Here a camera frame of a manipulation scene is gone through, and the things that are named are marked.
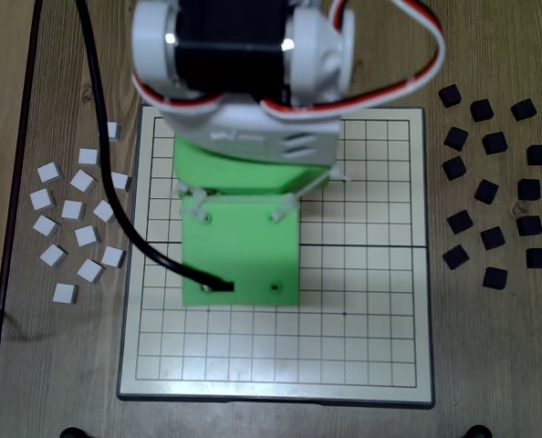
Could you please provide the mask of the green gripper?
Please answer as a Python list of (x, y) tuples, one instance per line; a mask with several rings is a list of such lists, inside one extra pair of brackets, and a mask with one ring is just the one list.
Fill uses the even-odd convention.
[(227, 195), (294, 193), (328, 172), (326, 166), (234, 159), (182, 137), (174, 142), (173, 168), (185, 185)]

